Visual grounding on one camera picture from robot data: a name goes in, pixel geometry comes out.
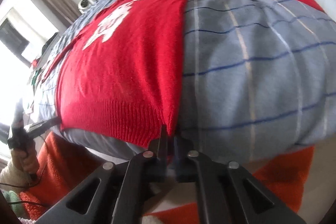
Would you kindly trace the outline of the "person's left hand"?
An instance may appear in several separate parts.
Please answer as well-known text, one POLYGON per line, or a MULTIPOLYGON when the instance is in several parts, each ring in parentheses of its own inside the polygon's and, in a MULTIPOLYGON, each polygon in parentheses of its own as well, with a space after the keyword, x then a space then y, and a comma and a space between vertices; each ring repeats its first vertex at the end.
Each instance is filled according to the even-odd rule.
POLYGON ((37 151, 33 140, 27 143, 25 150, 12 149, 11 159, 15 168, 20 171, 36 174, 39 169, 37 151))

